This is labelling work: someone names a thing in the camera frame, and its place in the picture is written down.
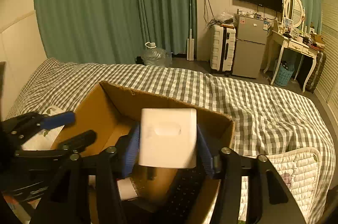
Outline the white power adapter cube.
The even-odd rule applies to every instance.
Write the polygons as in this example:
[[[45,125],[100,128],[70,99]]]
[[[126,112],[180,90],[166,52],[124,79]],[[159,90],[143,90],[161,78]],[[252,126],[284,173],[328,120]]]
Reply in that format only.
[[[197,122],[192,108],[143,108],[140,120],[139,164],[147,179],[157,168],[196,166]]]

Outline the white floral quilt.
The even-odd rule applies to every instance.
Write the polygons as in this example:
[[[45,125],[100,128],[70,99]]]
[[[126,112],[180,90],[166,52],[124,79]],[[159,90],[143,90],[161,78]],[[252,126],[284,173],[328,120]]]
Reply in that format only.
[[[316,148],[304,147],[267,157],[296,200],[307,223],[318,189],[321,155]]]

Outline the cardboard box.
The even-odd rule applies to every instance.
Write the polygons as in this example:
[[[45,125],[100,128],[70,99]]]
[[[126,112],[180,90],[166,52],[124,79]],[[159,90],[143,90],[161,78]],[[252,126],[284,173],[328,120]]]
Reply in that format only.
[[[93,130],[96,141],[84,155],[99,153],[140,124],[140,154],[131,177],[139,195],[155,205],[168,198],[178,172],[196,169],[200,136],[209,146],[229,147],[235,130],[223,113],[107,82],[97,84],[75,114],[75,123],[64,127],[55,143]]]

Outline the grey checkered bedsheet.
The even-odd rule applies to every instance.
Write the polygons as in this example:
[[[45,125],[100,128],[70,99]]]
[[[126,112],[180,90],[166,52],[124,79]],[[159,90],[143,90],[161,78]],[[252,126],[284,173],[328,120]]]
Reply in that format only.
[[[294,180],[290,189],[307,223],[315,223],[323,215],[336,167],[333,140],[314,103],[285,89],[187,69],[75,64],[50,58],[30,76],[8,117],[44,112],[52,105],[74,110],[101,81],[230,115],[236,124],[232,147],[244,156],[317,149],[317,186],[311,187],[305,175],[300,181]]]

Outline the clear water jug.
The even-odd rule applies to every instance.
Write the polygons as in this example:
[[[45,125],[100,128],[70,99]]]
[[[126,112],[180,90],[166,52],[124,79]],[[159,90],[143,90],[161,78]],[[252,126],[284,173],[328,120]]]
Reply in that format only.
[[[144,50],[141,58],[144,65],[160,66],[168,68],[172,64],[172,56],[169,52],[162,48],[158,48],[154,42],[146,42],[146,49]]]

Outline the teal waste basket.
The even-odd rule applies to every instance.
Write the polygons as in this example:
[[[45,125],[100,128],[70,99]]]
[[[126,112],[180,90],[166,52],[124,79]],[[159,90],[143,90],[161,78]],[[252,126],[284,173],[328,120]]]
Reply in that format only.
[[[287,86],[291,76],[294,72],[294,64],[291,64],[287,61],[282,61],[279,65],[274,83],[280,87]]]

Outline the white dressing table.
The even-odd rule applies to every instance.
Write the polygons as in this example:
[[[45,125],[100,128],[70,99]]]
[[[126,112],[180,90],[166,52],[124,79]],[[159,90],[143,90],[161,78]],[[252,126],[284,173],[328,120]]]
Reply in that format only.
[[[271,65],[271,62],[274,61],[274,49],[277,45],[279,47],[279,52],[277,55],[277,67],[273,72],[270,78],[270,85],[274,84],[275,78],[277,76],[279,65],[281,64],[282,60],[290,60],[292,64],[294,64],[296,73],[294,79],[296,80],[299,76],[300,69],[303,66],[305,58],[310,58],[312,62],[310,63],[310,68],[308,73],[306,74],[302,93],[306,91],[306,87],[308,81],[310,80],[313,72],[315,71],[315,67],[317,63],[320,61],[317,59],[319,50],[316,50],[312,46],[304,44],[303,42],[296,41],[292,38],[288,38],[282,34],[279,34],[272,28],[267,31],[267,62],[263,73],[265,74]]]

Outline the silver mini fridge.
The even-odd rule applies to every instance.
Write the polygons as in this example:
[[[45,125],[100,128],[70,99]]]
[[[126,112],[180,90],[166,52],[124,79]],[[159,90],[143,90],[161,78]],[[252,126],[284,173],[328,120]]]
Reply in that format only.
[[[232,75],[257,78],[267,43],[267,26],[261,19],[238,16]]]

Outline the white suitcase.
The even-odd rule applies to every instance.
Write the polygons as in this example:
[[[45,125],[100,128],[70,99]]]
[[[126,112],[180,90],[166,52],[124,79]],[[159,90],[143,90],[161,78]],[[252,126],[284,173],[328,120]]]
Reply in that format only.
[[[234,26],[213,25],[211,28],[210,67],[217,72],[230,72],[236,46]]]

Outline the white oval vanity mirror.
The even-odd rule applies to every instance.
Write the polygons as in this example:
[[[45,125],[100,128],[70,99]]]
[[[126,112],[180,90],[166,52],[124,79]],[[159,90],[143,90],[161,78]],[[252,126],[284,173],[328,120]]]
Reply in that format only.
[[[283,23],[286,27],[299,27],[305,21],[305,8],[301,0],[286,0],[283,7]]]

